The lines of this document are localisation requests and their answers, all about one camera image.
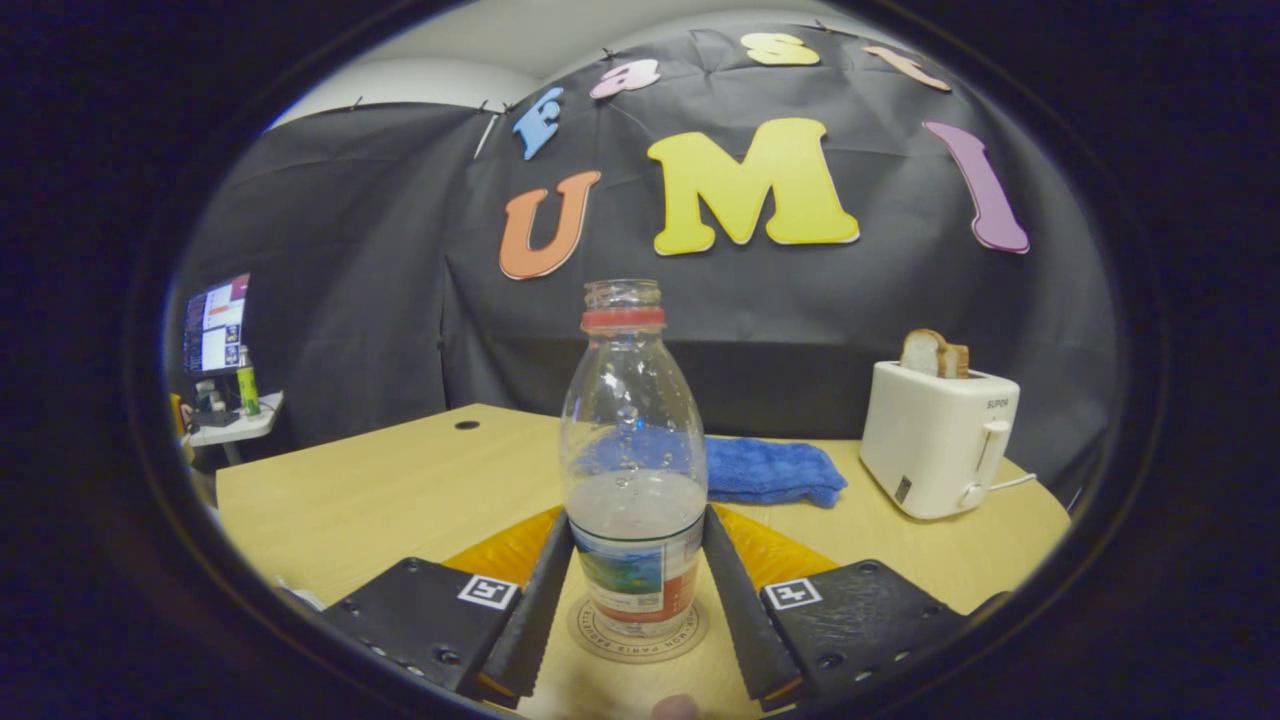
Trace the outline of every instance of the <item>bottle label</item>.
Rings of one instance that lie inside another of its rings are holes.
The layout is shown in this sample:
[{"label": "bottle label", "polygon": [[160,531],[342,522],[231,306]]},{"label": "bottle label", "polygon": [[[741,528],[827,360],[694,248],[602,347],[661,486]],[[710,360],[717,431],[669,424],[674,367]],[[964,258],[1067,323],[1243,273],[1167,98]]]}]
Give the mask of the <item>bottle label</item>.
[{"label": "bottle label", "polygon": [[620,623],[657,623],[694,601],[703,518],[662,538],[613,539],[570,523],[591,600]]}]

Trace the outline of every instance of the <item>water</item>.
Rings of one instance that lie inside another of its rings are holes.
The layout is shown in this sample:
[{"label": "water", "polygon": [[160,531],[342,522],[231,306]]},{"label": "water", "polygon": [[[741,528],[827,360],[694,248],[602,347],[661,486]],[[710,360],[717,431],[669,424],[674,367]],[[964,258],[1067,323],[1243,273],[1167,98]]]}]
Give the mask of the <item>water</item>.
[{"label": "water", "polygon": [[707,488],[680,473],[602,473],[582,480],[564,509],[584,530],[618,539],[660,538],[687,528],[707,506]]},{"label": "water", "polygon": [[600,621],[676,632],[694,600],[707,489],[669,470],[620,470],[582,480],[564,506]]}]

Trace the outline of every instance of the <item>foam letter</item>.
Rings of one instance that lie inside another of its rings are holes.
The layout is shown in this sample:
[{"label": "foam letter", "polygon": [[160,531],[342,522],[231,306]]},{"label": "foam letter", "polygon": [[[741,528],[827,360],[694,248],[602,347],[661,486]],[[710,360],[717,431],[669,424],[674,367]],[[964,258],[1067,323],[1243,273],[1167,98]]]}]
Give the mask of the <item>foam letter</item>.
[{"label": "foam letter", "polygon": [[969,186],[969,195],[973,196],[974,209],[978,211],[973,218],[973,234],[978,242],[1005,252],[1023,254],[1030,250],[1027,231],[1014,218],[1014,209],[1009,206],[1005,188],[1001,187],[996,170],[987,160],[987,146],[957,127],[934,120],[925,120],[924,127],[947,143],[947,150],[960,165],[960,174]]},{"label": "foam letter", "polygon": [[700,132],[673,135],[649,146],[662,163],[667,227],[653,240],[659,255],[701,252],[716,242],[703,224],[698,199],[716,214],[728,237],[751,240],[764,196],[773,190],[777,210],[764,229],[781,245],[858,240],[858,220],[845,213],[822,154],[827,128],[818,120],[782,118],[755,131],[739,164]]},{"label": "foam letter", "polygon": [[556,135],[556,129],[559,128],[559,124],[552,120],[559,117],[559,102],[556,102],[556,99],[562,92],[564,92],[563,87],[548,90],[527,113],[516,120],[516,127],[511,132],[520,133],[520,137],[524,138],[525,160],[532,158],[538,149],[550,140]]},{"label": "foam letter", "polygon": [[783,32],[753,32],[742,36],[748,58],[764,65],[813,65],[818,54],[805,47],[804,41]]},{"label": "foam letter", "polygon": [[658,82],[658,60],[636,60],[618,65],[600,76],[600,83],[591,88],[591,97],[603,100],[623,90],[640,90]]},{"label": "foam letter", "polygon": [[563,197],[559,225],[550,245],[541,250],[529,247],[529,236],[534,229],[534,214],[547,197],[547,191],[530,190],[512,197],[507,202],[507,228],[502,232],[502,247],[498,250],[498,266],[503,274],[515,281],[527,281],[550,274],[563,265],[577,250],[586,215],[586,195],[599,179],[599,170],[588,170],[570,176],[556,186],[556,191]]},{"label": "foam letter", "polygon": [[888,47],[870,46],[870,47],[863,47],[863,50],[893,65],[895,68],[897,68],[900,73],[905,74],[906,77],[914,81],[923,82],[924,85],[934,90],[941,90],[942,92],[951,92],[950,85],[942,82],[936,77],[929,77],[924,74],[924,72],[920,69],[920,64],[910,58],[904,58],[897,53],[890,50]]}]

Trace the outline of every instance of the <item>yellow letter m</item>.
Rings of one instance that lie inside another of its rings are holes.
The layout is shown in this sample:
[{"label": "yellow letter m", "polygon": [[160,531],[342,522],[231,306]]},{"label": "yellow letter m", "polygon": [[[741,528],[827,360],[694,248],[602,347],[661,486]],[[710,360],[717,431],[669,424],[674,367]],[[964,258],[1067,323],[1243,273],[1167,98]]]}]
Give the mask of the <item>yellow letter m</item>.
[{"label": "yellow letter m", "polygon": [[776,211],[764,231],[781,245],[858,240],[858,220],[845,213],[822,154],[826,126],[805,118],[769,120],[755,131],[742,163],[700,132],[654,142],[649,156],[662,163],[667,227],[653,238],[659,255],[701,252],[716,231],[701,222],[698,199],[710,208],[730,240],[751,240],[764,196],[773,190]]}]

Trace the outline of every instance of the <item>small white table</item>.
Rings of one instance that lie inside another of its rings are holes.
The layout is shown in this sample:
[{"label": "small white table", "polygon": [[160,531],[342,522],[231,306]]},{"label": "small white table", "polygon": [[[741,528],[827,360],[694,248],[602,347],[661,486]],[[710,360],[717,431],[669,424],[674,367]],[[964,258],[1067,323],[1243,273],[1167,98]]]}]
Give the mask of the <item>small white table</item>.
[{"label": "small white table", "polygon": [[236,442],[262,437],[271,432],[271,427],[275,425],[275,416],[280,414],[280,407],[284,405],[284,391],[259,397],[257,405],[262,409],[262,413],[259,415],[246,418],[242,414],[234,423],[225,428],[200,428],[200,430],[192,433],[191,446],[221,445],[227,452],[227,461],[232,465],[239,465],[242,460],[239,447]]}]

